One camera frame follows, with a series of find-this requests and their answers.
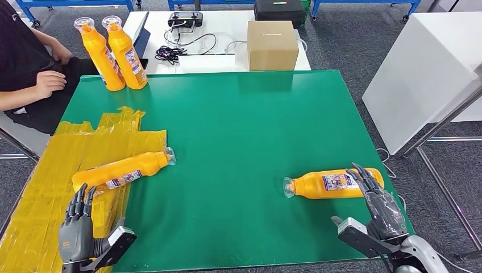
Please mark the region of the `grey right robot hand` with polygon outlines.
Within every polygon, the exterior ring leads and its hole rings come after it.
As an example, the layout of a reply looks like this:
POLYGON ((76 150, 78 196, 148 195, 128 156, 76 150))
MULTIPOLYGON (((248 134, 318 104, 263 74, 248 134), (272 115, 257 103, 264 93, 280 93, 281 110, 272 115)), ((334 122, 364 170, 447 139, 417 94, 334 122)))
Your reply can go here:
POLYGON ((371 220, 361 224, 351 217, 343 220, 332 216, 338 237, 351 241, 384 241, 406 234, 405 217, 394 197, 381 187, 367 169, 356 163, 352 166, 354 169, 347 168, 346 174, 354 179, 363 194, 371 220))

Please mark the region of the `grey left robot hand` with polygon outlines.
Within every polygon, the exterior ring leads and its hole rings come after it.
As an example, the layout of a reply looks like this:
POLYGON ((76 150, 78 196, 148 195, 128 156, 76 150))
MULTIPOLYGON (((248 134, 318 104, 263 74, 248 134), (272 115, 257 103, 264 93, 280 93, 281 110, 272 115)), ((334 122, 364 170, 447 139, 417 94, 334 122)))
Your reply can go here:
POLYGON ((108 238, 94 238, 92 203, 95 187, 84 183, 74 194, 59 228, 59 252, 64 263, 98 258, 110 248, 108 238))

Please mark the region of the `person's right hand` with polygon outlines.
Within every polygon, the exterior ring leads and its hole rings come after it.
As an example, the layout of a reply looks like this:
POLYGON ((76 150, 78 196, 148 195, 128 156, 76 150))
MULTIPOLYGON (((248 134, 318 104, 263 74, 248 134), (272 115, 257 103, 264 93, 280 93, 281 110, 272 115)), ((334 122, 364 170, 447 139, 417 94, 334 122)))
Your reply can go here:
POLYGON ((53 92, 63 90, 67 84, 64 74, 56 71, 43 71, 36 75, 35 92, 40 99, 48 98, 53 92))

